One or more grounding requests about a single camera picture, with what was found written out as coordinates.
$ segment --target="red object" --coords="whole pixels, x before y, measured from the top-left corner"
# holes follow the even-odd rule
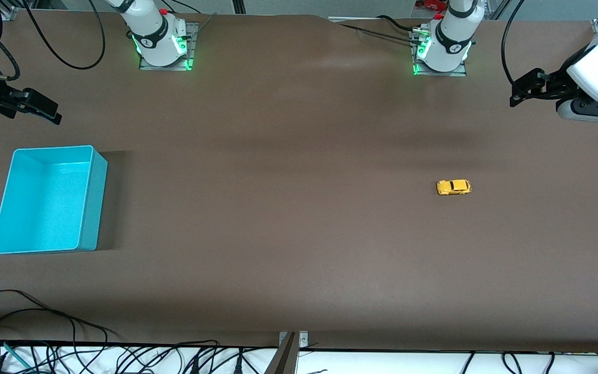
[[[446,10],[446,3],[440,0],[424,0],[424,6],[438,12]]]

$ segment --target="blue plastic bin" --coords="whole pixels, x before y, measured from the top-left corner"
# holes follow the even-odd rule
[[[15,150],[0,206],[0,254],[94,250],[106,173],[92,146]]]

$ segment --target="brown table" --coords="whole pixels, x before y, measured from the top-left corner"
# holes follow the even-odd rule
[[[102,18],[90,71],[54,59],[26,15],[6,24],[15,87],[64,120],[0,116],[0,199],[17,148],[93,144],[110,170],[100,248],[0,256],[0,288],[124,341],[305,329],[339,348],[598,350],[598,125],[508,107],[505,24],[481,25],[467,78],[438,78],[413,76],[401,42],[311,16],[216,16],[194,71],[141,72],[123,20]],[[97,56],[92,14],[38,20],[70,62]],[[590,37],[519,22],[513,75]],[[437,196],[451,178],[474,192]],[[26,305],[0,296],[0,314]],[[70,338],[36,315],[11,324],[2,336]]]

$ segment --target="yellow toy car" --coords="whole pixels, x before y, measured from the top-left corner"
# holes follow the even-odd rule
[[[465,195],[472,192],[472,185],[468,180],[441,180],[437,182],[437,194],[439,195]]]

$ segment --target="toy car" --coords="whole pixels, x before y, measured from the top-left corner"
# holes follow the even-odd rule
[[[437,182],[437,194],[439,195],[465,195],[472,192],[472,185],[468,180],[441,180]]]

